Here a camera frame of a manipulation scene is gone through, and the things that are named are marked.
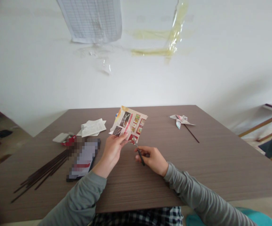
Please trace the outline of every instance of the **yellow tape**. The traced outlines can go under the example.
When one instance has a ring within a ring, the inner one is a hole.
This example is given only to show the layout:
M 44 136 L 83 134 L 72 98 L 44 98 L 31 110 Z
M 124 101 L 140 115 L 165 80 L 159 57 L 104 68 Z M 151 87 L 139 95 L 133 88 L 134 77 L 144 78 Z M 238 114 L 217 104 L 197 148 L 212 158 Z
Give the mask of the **yellow tape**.
M 175 10 L 174 22 L 171 31 L 169 32 L 168 40 L 169 46 L 160 49 L 132 49 L 131 52 L 135 56 L 166 56 L 171 57 L 177 51 L 177 42 L 181 41 L 181 31 L 184 23 L 184 18 L 187 13 L 188 2 L 187 0 L 178 0 Z M 161 37 L 166 35 L 166 32 L 155 31 Z
M 135 39 L 147 39 L 147 40 L 156 40 L 156 39 L 168 39 L 170 37 L 170 30 L 134 30 L 129 31 L 125 30 L 125 32 Z M 182 38 L 190 38 L 194 34 L 195 30 L 183 30 L 181 34 Z

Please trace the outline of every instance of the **table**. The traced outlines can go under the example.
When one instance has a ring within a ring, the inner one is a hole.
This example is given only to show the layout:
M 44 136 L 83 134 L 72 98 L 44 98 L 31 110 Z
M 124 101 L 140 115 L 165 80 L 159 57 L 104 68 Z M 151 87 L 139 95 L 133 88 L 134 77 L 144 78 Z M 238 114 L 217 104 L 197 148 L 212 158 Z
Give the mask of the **table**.
M 199 182 L 227 201 L 272 196 L 272 162 L 195 105 L 135 107 L 148 115 L 139 145 L 158 147 L 177 168 L 187 170 Z M 0 220 L 3 223 L 42 219 L 66 195 L 75 182 L 67 183 L 70 162 L 65 163 L 37 190 L 30 189 L 15 203 L 18 188 L 30 174 L 64 150 L 52 139 L 61 132 L 80 130 L 87 120 L 103 118 L 106 131 L 99 134 L 101 158 L 105 139 L 119 108 L 70 109 L 20 151 L 0 164 Z M 168 116 L 186 115 L 197 141 L 182 126 L 179 130 Z M 164 180 L 134 160 L 135 146 L 128 143 L 109 175 L 97 202 L 97 212 L 112 212 L 183 205 Z

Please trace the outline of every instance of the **gray sleeve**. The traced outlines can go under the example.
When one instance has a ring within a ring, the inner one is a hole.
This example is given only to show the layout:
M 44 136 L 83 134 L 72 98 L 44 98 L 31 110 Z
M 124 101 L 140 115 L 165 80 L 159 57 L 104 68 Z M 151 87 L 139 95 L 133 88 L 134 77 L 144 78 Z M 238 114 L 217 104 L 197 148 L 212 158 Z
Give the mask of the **gray sleeve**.
M 90 171 L 47 214 L 39 225 L 88 225 L 107 179 Z
M 206 225 L 256 225 L 218 194 L 199 183 L 187 172 L 180 172 L 170 162 L 164 180 L 169 182 L 170 188 L 199 215 Z

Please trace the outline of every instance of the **plaid shorts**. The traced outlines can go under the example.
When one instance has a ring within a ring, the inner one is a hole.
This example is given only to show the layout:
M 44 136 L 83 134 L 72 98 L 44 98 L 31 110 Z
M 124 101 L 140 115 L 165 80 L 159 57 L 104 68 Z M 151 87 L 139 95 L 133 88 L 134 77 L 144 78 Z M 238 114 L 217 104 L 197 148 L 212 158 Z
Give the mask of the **plaid shorts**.
M 97 213 L 89 225 L 182 225 L 181 207 Z

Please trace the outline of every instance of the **hand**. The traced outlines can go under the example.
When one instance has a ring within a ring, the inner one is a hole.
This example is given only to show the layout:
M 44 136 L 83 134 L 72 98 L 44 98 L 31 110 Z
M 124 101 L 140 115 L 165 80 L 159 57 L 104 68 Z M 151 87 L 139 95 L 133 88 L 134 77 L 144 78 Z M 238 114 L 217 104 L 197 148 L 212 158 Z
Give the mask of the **hand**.
M 162 177 L 165 177 L 167 170 L 168 170 L 168 163 L 160 153 L 157 148 L 148 147 L 148 146 L 139 146 L 140 153 L 144 160 L 144 163 L 147 164 L 151 170 L 155 173 L 159 174 Z M 141 158 L 139 155 L 135 156 L 136 162 L 141 163 Z
M 111 135 L 106 139 L 106 146 L 104 153 L 100 161 L 92 169 L 92 171 L 104 178 L 107 178 L 116 165 L 120 157 L 120 151 L 123 146 L 128 143 L 125 140 L 128 136 L 128 133 L 121 135 L 120 137 Z

